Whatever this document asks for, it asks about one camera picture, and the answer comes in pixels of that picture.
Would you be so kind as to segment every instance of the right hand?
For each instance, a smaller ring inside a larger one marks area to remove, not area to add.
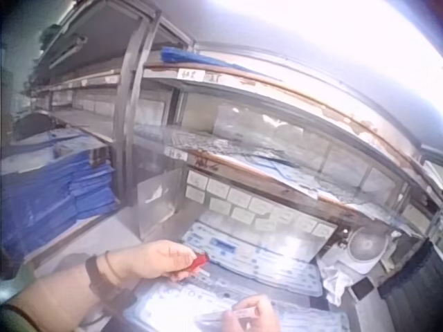
[[[240,310],[256,306],[258,309],[258,318],[251,318],[249,320],[242,319],[251,324],[251,332],[280,332],[280,323],[275,314],[272,304],[266,295],[256,295],[243,299],[236,305],[233,310]],[[232,311],[224,313],[223,332],[245,332],[246,329],[240,324]]]

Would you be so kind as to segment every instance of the bracelet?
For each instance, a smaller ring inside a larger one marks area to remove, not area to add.
[[[118,273],[114,270],[114,268],[112,267],[112,265],[111,265],[111,262],[109,261],[109,258],[108,258],[108,254],[109,254],[109,251],[106,251],[105,252],[105,261],[106,261],[106,264],[108,264],[108,267],[109,267],[109,269],[111,270],[111,272],[112,272],[112,274],[114,275],[114,277],[116,277],[119,281],[123,281],[123,278],[120,276],[120,275],[118,275]]]

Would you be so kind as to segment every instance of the left hand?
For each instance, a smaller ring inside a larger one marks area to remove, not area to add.
[[[146,279],[165,276],[174,282],[190,276],[190,272],[181,270],[197,258],[191,248],[168,240],[144,243],[115,255],[119,255],[116,265],[120,261],[120,265],[125,267],[120,272],[122,275]]]

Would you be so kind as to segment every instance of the hand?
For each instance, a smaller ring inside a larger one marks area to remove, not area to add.
[[[256,295],[247,297],[234,305],[234,310],[240,310],[256,306],[259,317],[251,318],[249,320],[242,319],[242,323],[249,322],[251,332],[280,332],[280,323],[275,314],[272,304],[265,295]],[[238,318],[236,318],[232,311],[226,311],[223,321],[223,332],[245,332],[246,329],[242,326]]]
[[[191,248],[167,240],[109,253],[110,263],[121,279],[165,276],[175,282],[190,276],[187,271],[179,271],[191,265],[195,258],[197,256]]]

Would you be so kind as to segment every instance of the shelf post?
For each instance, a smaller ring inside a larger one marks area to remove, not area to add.
[[[133,143],[134,143],[134,122],[137,112],[138,99],[140,97],[141,81],[143,79],[143,69],[147,62],[147,58],[150,55],[154,38],[159,29],[161,19],[161,11],[155,12],[154,19],[149,27],[149,32],[145,38],[143,49],[141,51],[140,58],[138,59],[138,65],[134,78],[134,84],[132,86],[131,100],[129,102],[129,113],[126,121],[126,185],[127,185],[127,202],[129,205],[135,204],[136,196],[134,190],[134,163],[133,163]]]
[[[117,173],[117,190],[119,199],[125,202],[124,182],[124,148],[125,148],[125,116],[126,106],[131,89],[132,75],[135,69],[138,52],[140,50],[143,36],[149,28],[149,21],[141,19],[137,30],[132,33],[123,57],[123,65],[120,70],[120,81],[117,87],[116,103],[114,105],[113,139],[114,149],[113,164]]]

